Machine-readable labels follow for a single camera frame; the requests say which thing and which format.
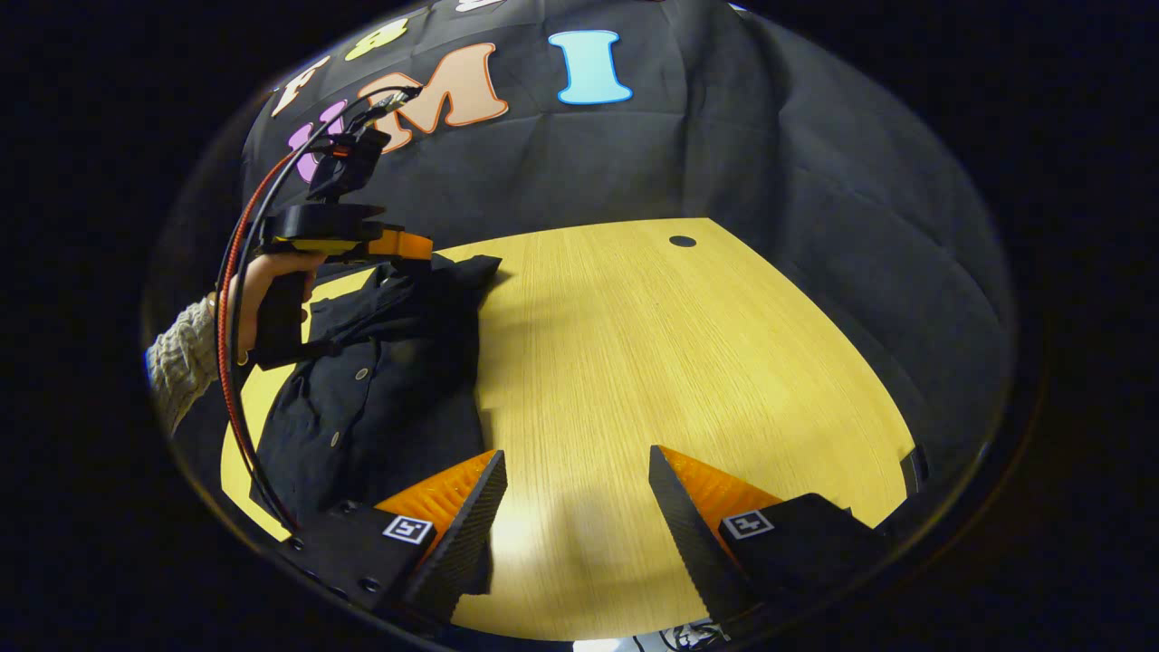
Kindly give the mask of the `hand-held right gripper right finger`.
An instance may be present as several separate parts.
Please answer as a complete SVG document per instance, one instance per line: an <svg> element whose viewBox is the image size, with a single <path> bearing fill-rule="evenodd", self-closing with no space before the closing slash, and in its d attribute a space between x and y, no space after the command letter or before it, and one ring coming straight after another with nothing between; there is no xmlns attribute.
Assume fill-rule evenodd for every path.
<svg viewBox="0 0 1159 652"><path fill-rule="evenodd" d="M728 635L787 627L885 561L889 542L822 495L781 499L666 446L648 482L709 618Z"/></svg>

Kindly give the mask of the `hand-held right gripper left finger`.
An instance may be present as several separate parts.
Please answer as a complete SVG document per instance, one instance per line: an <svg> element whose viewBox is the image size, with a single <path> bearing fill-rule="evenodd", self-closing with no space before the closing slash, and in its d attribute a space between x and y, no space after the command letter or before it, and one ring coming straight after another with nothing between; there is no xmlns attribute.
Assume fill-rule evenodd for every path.
<svg viewBox="0 0 1159 652"><path fill-rule="evenodd" d="M484 450L373 506L338 503L276 551L369 618L439 630L480 573L506 488L503 450Z"/></svg>

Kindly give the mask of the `black button jacket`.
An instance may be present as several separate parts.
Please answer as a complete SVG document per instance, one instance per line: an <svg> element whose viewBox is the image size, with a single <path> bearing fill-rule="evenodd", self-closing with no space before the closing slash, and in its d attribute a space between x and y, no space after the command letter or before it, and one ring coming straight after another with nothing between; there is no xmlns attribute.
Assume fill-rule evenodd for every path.
<svg viewBox="0 0 1159 652"><path fill-rule="evenodd" d="M439 255L418 277L382 264L316 286L308 337L337 354L290 372L257 449L296 523L342 501L374 506L484 452L479 309L500 268Z"/></svg>

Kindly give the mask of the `black backdrop cloth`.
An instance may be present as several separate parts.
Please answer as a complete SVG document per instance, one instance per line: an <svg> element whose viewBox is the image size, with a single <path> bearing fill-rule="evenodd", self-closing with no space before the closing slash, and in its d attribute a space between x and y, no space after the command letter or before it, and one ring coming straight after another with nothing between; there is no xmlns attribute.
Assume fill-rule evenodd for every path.
<svg viewBox="0 0 1159 652"><path fill-rule="evenodd" d="M246 103L163 227L143 338L203 308L274 161L374 88L423 85L379 129L360 202L439 247L708 218L785 273L885 384L930 490L974 470L1016 347L994 217L909 107L724 0L427 0Z"/></svg>

